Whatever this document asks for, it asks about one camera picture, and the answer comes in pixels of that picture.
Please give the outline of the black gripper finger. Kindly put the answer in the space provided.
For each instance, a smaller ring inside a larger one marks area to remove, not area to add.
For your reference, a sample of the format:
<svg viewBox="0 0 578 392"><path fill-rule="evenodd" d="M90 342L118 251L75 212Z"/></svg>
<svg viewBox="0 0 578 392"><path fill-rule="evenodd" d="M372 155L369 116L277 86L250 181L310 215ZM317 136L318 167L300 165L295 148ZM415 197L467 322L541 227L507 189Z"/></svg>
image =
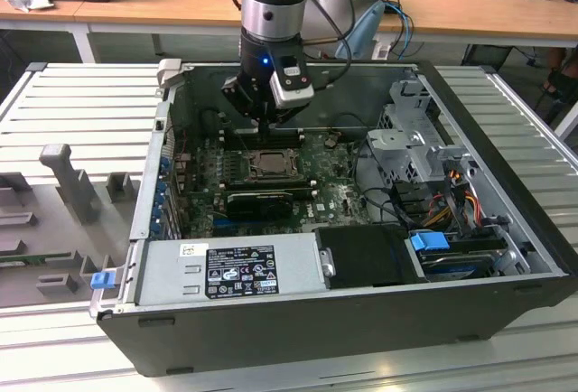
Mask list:
<svg viewBox="0 0 578 392"><path fill-rule="evenodd" d="M241 116L250 118L256 124L260 135L270 133L268 94L255 78L230 77L225 80L221 92Z"/></svg>
<svg viewBox="0 0 578 392"><path fill-rule="evenodd" d="M302 110L298 107L286 110L276 110L269 118L269 130L273 131L296 117Z"/></svg>

